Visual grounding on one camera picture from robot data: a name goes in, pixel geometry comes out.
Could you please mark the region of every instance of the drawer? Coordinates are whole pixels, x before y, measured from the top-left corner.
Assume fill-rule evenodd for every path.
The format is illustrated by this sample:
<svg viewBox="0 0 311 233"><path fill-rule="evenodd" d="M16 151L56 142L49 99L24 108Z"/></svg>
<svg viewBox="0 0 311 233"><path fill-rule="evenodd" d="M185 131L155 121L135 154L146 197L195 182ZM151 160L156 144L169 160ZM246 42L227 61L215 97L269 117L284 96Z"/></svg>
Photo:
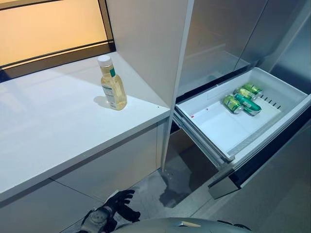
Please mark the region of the drawer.
<svg viewBox="0 0 311 233"><path fill-rule="evenodd" d="M225 95L253 83L264 93L256 116L231 113ZM310 107L307 95L277 77L254 68L176 104L173 119L220 171L214 182L240 169Z"/></svg>

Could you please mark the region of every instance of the black glove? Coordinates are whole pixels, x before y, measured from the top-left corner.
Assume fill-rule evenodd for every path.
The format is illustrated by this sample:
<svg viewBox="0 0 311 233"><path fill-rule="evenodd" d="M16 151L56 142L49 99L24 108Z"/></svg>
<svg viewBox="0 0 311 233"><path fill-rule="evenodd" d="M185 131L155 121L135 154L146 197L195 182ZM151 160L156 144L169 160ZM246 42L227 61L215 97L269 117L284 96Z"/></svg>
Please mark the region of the black glove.
<svg viewBox="0 0 311 233"><path fill-rule="evenodd" d="M140 212L135 212L125 204L129 204L129 199L133 198L134 190L124 190L118 192L113 197L109 198L104 206L110 207L113 211L118 212L123 218L131 222L139 221Z"/></svg>

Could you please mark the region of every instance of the soda can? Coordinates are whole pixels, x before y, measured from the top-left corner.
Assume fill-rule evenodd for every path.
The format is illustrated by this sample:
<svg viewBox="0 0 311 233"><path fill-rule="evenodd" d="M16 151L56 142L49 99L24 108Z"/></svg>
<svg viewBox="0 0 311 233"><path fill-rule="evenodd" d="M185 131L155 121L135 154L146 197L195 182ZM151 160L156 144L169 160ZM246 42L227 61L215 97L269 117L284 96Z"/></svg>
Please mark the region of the soda can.
<svg viewBox="0 0 311 233"><path fill-rule="evenodd" d="M246 90L252 92L253 94L257 96L261 96L263 94L263 90L261 90L259 87L255 86L252 83L247 83L243 86Z"/></svg>
<svg viewBox="0 0 311 233"><path fill-rule="evenodd" d="M260 113L261 109L259 111L252 110L248 107L244 107L244 111L252 116L256 116L258 113Z"/></svg>
<svg viewBox="0 0 311 233"><path fill-rule="evenodd" d="M261 107L251 100L249 100L247 97L237 93L234 95L234 98L244 106L244 109L247 113L255 116L261 111Z"/></svg>
<svg viewBox="0 0 311 233"><path fill-rule="evenodd" d="M224 105L233 113L238 114L243 111L243 106L233 97L233 95L227 95L223 99Z"/></svg>
<svg viewBox="0 0 311 233"><path fill-rule="evenodd" d="M237 94L237 93L239 93L239 94L245 96L245 97L248 98L249 100L255 100L255 99L257 99L257 96L256 96L254 93L252 93L252 92L246 90L246 89L243 88L243 87L240 87L240 88L238 88L238 89L236 89L236 90L234 91L234 94Z"/></svg>

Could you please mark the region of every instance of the window frame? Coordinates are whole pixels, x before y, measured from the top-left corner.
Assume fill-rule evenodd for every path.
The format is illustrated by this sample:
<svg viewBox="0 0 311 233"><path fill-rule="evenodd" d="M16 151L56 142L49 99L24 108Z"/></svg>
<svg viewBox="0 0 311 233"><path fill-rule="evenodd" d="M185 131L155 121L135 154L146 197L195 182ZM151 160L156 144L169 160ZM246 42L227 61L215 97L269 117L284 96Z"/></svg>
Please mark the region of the window frame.
<svg viewBox="0 0 311 233"><path fill-rule="evenodd" d="M107 40L28 58L0 66L0 83L37 71L116 51L106 0L98 0Z"/></svg>

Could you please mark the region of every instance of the bottle cap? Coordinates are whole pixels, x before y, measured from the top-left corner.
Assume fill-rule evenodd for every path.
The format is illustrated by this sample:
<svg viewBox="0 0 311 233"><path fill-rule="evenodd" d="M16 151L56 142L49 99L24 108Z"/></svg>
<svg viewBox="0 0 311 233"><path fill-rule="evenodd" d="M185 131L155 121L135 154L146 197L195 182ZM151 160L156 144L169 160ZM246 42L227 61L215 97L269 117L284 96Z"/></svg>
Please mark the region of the bottle cap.
<svg viewBox="0 0 311 233"><path fill-rule="evenodd" d="M97 58L98 64L101 67L108 67L110 65L112 65L112 60L111 57L108 55L101 55Z"/></svg>

